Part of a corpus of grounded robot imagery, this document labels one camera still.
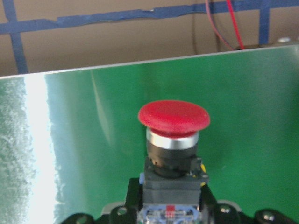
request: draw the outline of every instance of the red button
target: red button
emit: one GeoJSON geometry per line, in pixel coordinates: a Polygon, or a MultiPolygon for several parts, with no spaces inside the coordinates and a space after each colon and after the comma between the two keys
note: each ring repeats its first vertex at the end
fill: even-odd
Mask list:
{"type": "Polygon", "coordinates": [[[204,108],[179,100],[148,103],[140,109],[138,118],[153,132],[172,138],[191,136],[210,124],[204,108]]]}

